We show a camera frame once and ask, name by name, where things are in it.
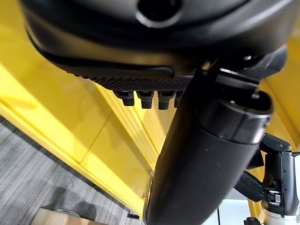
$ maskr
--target black cylindrical tube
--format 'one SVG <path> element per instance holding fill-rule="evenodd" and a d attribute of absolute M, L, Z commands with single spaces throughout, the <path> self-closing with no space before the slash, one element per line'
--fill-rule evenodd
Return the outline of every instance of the black cylindrical tube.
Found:
<path fill-rule="evenodd" d="M 181 100 L 159 155 L 148 225 L 204 222 L 240 178 L 270 120 L 265 93 L 248 99 L 225 90 L 219 95 L 220 87 L 197 82 Z"/>

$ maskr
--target gray carpet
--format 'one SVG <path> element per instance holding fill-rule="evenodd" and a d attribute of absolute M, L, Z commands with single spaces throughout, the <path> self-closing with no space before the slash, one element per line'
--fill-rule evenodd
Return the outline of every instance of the gray carpet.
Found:
<path fill-rule="evenodd" d="M 40 207 L 110 225 L 142 225 L 129 209 L 0 117 L 0 224 L 30 225 Z"/>

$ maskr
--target cardboard box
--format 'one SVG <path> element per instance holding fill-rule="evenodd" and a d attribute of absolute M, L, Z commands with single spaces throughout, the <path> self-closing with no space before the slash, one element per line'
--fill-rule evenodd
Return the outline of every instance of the cardboard box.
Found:
<path fill-rule="evenodd" d="M 51 210 L 39 209 L 31 225 L 106 225 Z"/>

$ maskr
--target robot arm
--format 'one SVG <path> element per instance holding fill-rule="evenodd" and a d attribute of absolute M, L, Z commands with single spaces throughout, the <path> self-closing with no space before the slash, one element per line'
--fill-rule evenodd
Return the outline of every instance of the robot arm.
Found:
<path fill-rule="evenodd" d="M 295 225 L 300 204 L 300 153 L 291 152 L 289 143 L 266 134 L 260 144 L 266 152 L 262 183 L 250 174 L 241 178 L 235 188 L 254 201 L 262 201 L 257 219 L 248 218 L 245 225 Z"/>

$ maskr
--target black cable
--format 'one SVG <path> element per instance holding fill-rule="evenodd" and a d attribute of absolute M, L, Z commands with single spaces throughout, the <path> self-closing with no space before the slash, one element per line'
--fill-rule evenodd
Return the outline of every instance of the black cable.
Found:
<path fill-rule="evenodd" d="M 217 208 L 217 221 L 218 221 L 219 225 L 221 225 L 219 207 Z"/>

